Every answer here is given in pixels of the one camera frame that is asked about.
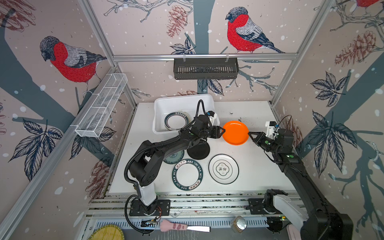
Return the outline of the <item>orange plate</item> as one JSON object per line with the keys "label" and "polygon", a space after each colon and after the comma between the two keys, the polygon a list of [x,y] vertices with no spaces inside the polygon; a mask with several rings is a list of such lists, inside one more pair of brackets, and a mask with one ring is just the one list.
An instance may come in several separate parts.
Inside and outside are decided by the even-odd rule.
{"label": "orange plate", "polygon": [[223,138],[230,145],[239,146],[249,139],[249,129],[242,122],[230,121],[223,128],[225,130]]}

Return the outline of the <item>green red rim plate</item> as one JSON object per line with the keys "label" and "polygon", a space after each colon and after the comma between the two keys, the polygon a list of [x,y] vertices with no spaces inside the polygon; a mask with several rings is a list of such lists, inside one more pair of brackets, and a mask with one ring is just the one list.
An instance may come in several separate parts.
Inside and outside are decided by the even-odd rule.
{"label": "green red rim plate", "polygon": [[164,119],[164,125],[169,131],[178,131],[186,127],[190,122],[190,117],[185,112],[172,112],[166,115]]}

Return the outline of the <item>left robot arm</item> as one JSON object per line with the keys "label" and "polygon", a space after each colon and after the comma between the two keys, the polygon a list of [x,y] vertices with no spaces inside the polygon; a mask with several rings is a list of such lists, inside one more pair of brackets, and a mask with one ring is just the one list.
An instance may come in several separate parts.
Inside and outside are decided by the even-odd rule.
{"label": "left robot arm", "polygon": [[220,126],[214,126],[216,113],[206,111],[203,100],[199,100],[194,119],[181,128],[176,137],[152,143],[144,141],[130,158],[124,169],[124,178],[137,191],[139,209],[152,214],[158,207],[154,180],[158,176],[164,159],[186,150],[193,160],[202,160],[210,153],[207,139],[219,139],[225,133]]}

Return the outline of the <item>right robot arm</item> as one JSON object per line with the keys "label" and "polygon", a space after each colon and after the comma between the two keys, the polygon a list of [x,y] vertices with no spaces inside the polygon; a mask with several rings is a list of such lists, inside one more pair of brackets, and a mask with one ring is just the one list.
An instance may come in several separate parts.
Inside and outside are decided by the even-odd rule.
{"label": "right robot arm", "polygon": [[263,202],[253,209],[263,209],[268,214],[282,213],[303,240],[352,239],[353,221],[347,214],[341,214],[312,181],[301,158],[293,152],[292,131],[279,129],[275,139],[263,132],[249,132],[248,135],[266,154],[272,154],[270,160],[291,181],[306,208],[302,210],[292,203],[286,192],[269,189]]}

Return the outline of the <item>white plastic bin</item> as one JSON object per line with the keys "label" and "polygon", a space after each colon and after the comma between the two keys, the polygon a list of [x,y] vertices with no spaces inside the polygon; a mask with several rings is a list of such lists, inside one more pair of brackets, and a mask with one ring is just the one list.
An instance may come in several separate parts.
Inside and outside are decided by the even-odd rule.
{"label": "white plastic bin", "polygon": [[211,95],[198,94],[157,99],[154,111],[153,132],[160,135],[176,133],[191,123],[196,115],[216,110]]}

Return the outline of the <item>white plate black emblem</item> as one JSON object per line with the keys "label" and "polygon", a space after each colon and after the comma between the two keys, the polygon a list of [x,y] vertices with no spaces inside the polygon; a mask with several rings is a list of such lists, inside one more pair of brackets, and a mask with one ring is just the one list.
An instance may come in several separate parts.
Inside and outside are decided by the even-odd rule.
{"label": "white plate black emblem", "polygon": [[237,180],[240,171],[237,162],[231,156],[219,154],[210,160],[209,173],[217,183],[229,185]]}

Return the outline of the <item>teal patterned small plate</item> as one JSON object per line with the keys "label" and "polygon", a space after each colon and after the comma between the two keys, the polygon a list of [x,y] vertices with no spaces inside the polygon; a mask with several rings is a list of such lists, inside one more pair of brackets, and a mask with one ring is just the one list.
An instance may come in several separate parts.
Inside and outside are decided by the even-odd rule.
{"label": "teal patterned small plate", "polygon": [[166,164],[169,164],[169,165],[175,165],[175,164],[179,163],[184,158],[184,155],[185,155],[184,150],[179,151],[179,152],[172,154],[171,156],[165,158],[164,162]]}

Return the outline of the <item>green rim lettered plate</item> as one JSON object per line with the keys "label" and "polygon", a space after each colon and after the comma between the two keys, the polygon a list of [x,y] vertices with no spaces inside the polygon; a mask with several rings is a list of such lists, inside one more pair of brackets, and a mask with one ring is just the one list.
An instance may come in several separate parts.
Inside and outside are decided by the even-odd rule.
{"label": "green rim lettered plate", "polygon": [[182,160],[174,166],[172,171],[172,181],[182,191],[196,189],[202,183],[203,177],[203,168],[192,159]]}

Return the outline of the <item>black hanging shelf basket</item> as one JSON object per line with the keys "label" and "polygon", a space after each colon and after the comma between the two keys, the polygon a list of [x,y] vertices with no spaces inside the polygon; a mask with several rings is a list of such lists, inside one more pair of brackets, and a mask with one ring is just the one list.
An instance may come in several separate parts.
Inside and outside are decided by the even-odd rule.
{"label": "black hanging shelf basket", "polygon": [[174,60],[176,80],[230,80],[239,73],[237,58],[192,58]]}

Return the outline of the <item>pink tray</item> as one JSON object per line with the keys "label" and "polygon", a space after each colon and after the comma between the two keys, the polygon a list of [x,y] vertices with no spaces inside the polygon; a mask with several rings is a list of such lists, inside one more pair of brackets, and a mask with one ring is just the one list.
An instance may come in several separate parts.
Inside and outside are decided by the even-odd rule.
{"label": "pink tray", "polygon": [[296,230],[297,229],[292,224],[289,224],[287,226],[287,233],[288,233],[289,240],[295,240],[296,239],[296,236],[295,236]]}

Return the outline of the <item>yellow woven mat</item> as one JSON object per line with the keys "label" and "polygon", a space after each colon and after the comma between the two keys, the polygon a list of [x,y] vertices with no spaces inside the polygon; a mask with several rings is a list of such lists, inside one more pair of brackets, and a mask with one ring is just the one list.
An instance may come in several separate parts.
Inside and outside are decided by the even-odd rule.
{"label": "yellow woven mat", "polygon": [[106,225],[96,230],[88,240],[125,240],[121,228],[116,225]]}

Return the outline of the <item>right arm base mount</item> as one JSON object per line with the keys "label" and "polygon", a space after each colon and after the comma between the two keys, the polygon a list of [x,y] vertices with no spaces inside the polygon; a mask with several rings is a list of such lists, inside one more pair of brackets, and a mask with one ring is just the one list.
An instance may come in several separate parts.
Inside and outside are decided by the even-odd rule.
{"label": "right arm base mount", "polygon": [[246,207],[246,209],[250,211],[251,215],[270,214],[270,212],[268,211],[269,203],[265,199],[248,199],[248,203],[249,205]]}

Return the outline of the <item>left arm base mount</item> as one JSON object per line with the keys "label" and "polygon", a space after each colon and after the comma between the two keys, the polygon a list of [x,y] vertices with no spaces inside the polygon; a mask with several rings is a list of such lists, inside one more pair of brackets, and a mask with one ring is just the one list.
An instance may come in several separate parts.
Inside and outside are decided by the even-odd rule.
{"label": "left arm base mount", "polygon": [[144,205],[140,200],[132,200],[129,204],[130,217],[144,216],[168,216],[170,214],[170,200],[155,200],[149,206]]}

